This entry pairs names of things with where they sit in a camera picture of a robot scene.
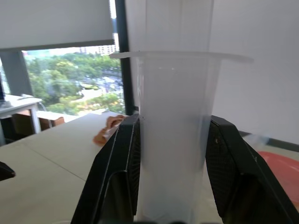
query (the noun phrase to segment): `roller blind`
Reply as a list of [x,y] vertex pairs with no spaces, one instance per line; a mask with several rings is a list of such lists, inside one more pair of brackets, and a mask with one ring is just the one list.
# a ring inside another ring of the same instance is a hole
[[113,44],[109,0],[0,0],[0,49]]

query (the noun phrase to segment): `glass window pane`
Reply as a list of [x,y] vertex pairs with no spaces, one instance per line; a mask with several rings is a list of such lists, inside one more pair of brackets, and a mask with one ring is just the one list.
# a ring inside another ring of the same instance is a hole
[[24,51],[34,96],[50,112],[125,113],[120,60],[98,46]]
[[1,81],[2,81],[2,86],[3,86],[4,93],[5,94],[10,94],[10,89],[9,89],[8,82],[7,82],[7,79],[6,79],[6,75],[5,75],[3,66],[2,66],[1,59],[0,59],[0,75],[1,75]]

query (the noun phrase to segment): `red object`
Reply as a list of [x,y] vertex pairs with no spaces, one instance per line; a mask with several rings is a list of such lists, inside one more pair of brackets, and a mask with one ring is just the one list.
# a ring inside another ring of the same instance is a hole
[[269,152],[258,152],[267,162],[280,185],[299,208],[299,161]]

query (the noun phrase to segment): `translucent plastic cylinder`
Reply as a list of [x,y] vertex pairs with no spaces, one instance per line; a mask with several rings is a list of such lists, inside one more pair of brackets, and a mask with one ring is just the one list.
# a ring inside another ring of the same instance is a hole
[[121,53],[139,64],[142,163],[138,219],[199,223],[207,134],[223,58],[201,52]]

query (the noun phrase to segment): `cardboard box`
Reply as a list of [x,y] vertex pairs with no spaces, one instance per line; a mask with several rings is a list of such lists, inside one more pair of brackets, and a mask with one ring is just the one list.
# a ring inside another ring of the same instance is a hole
[[[31,116],[29,111],[22,111],[20,113],[14,114],[12,117],[14,129],[17,134],[25,136],[33,134]],[[37,117],[39,118],[42,131],[50,128],[49,122],[52,124],[52,127],[64,123],[64,118],[60,114],[52,112],[38,111]]]

